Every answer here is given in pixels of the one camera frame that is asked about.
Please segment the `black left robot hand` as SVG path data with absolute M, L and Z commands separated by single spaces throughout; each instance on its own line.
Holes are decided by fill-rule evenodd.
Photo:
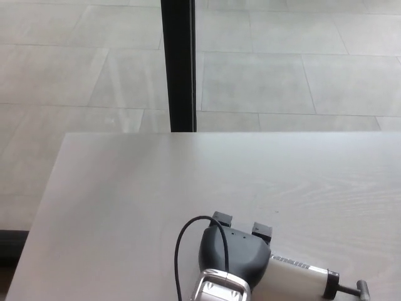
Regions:
M 251 233 L 231 227 L 232 216 L 216 211 L 212 217 L 225 232 L 229 255 L 229 272 L 254 289 L 261 281 L 271 256 L 272 227 L 254 223 Z M 199 248 L 199 268 L 225 270 L 224 245 L 219 228 L 210 224 L 203 232 Z

